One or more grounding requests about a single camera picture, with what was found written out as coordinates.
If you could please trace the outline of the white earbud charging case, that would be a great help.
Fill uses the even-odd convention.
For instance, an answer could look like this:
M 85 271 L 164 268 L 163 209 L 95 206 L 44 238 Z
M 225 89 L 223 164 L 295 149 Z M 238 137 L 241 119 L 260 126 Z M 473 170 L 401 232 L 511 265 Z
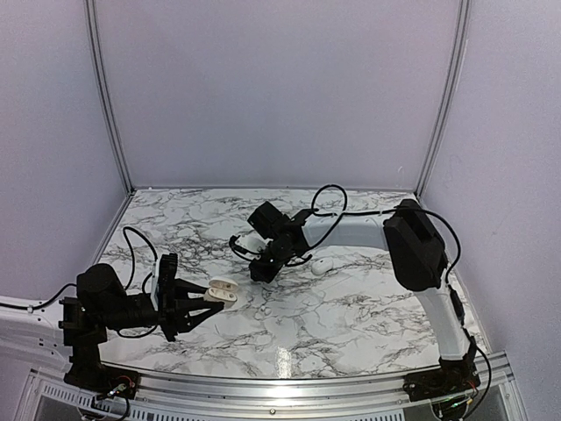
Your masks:
M 238 284 L 225 277 L 216 277 L 209 281 L 203 298 L 207 302 L 220 302 L 225 308 L 232 307 L 238 301 Z

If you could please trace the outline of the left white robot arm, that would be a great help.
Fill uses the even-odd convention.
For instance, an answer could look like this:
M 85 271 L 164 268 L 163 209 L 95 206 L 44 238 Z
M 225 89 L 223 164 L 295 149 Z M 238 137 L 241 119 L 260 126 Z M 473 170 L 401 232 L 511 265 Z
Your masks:
M 149 291 L 130 295 L 111 265 L 95 264 L 78 275 L 74 296 L 3 303 L 1 354 L 58 369 L 78 362 L 78 378 L 102 390 L 111 377 L 98 361 L 98 347 L 110 331 L 158 329 L 172 342 L 238 300 L 234 281 L 215 277 L 199 286 L 177 278 L 177 268 L 176 254 L 162 255 L 149 276 Z

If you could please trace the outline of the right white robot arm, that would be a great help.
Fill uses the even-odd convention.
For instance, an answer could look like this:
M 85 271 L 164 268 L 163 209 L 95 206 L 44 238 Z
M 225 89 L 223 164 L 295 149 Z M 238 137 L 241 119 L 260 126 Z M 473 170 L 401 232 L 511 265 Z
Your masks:
M 266 241 L 249 264 L 255 282 L 271 282 L 294 257 L 329 246 L 370 247 L 389 253 L 394 277 L 415 294 L 437 338 L 440 367 L 434 384 L 451 393 L 469 375 L 466 361 L 477 351 L 475 339 L 463 326 L 463 307 L 446 286 L 449 273 L 444 239 L 430 221 L 431 212 L 413 199 L 390 210 L 319 215 L 301 210 L 290 217 L 269 202 L 248 218 Z

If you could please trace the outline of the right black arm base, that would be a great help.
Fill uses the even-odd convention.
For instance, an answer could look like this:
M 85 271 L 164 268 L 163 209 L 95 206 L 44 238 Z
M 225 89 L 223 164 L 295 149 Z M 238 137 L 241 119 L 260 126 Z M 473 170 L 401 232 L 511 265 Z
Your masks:
M 473 351 L 462 360 L 440 359 L 437 368 L 405 375 L 403 391 L 411 402 L 474 391 L 480 379 Z

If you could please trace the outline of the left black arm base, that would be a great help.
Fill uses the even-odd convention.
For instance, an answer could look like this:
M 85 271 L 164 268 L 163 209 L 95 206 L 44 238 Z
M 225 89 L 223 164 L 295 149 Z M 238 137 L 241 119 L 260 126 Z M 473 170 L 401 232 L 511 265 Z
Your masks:
M 139 372 L 103 364 L 97 346 L 73 346 L 69 362 L 71 367 L 63 378 L 68 385 L 102 396 L 109 396 L 114 389 L 129 399 L 137 393 Z

